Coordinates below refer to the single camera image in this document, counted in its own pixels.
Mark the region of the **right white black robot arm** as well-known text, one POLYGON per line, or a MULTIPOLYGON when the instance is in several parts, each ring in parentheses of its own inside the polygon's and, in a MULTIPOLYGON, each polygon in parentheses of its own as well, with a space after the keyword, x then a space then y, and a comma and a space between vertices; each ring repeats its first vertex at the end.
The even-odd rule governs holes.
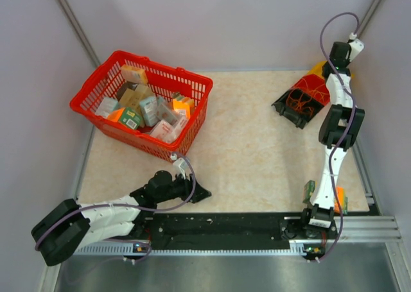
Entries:
POLYGON ((309 202, 309 216, 300 221, 301 233, 316 237, 323 228, 329 229, 337 202, 337 180, 344 157, 351 148, 365 117, 365 110, 354 103, 351 92, 349 64, 361 53, 364 44, 359 39, 335 42, 329 61, 322 67, 322 75, 330 94, 331 106, 319 130, 319 142, 325 147, 325 159, 319 187, 309 202))

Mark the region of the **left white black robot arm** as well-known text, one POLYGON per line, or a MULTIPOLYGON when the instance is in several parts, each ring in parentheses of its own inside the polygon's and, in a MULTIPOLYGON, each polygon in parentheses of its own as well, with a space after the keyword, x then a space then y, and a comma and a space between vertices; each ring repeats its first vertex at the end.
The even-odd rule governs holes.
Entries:
POLYGON ((66 199, 31 230, 35 250, 47 266, 55 266, 90 244, 115 237, 141 237, 147 219, 162 202, 179 198, 198 203, 211 195, 194 174, 173 176, 162 170, 147 184, 117 200, 81 205, 66 199))

